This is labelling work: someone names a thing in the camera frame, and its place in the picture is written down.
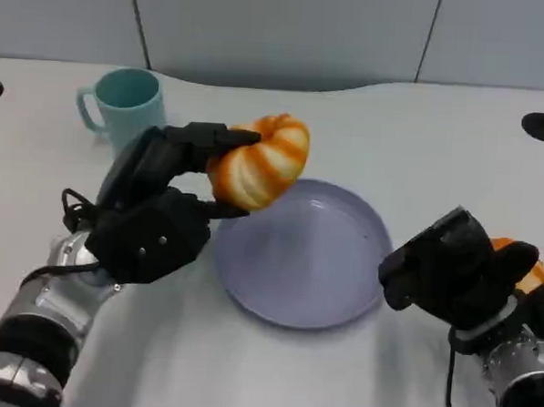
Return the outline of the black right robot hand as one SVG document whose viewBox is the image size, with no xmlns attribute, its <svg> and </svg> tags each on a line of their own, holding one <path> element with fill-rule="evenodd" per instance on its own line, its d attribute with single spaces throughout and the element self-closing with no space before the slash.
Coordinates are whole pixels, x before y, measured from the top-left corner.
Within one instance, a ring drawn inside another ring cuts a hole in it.
<svg viewBox="0 0 544 407">
<path fill-rule="evenodd" d="M 506 307 L 538 260 L 527 242 L 494 249 L 483 226 L 459 206 L 383 259 L 378 278 L 393 310 L 416 305 L 471 331 Z"/>
</svg>

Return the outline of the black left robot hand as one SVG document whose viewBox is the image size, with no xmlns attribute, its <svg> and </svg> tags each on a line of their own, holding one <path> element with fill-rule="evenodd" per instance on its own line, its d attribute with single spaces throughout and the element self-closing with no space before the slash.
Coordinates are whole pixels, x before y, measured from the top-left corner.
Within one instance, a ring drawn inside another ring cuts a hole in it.
<svg viewBox="0 0 544 407">
<path fill-rule="evenodd" d="M 220 200 L 173 188 L 184 173 L 207 173 L 212 160 L 258 143 L 260 134 L 222 123 L 149 127 L 115 158 L 95 201 L 86 247 L 122 284 L 152 283 L 192 263 L 211 237 L 210 222 L 247 216 Z"/>
</svg>

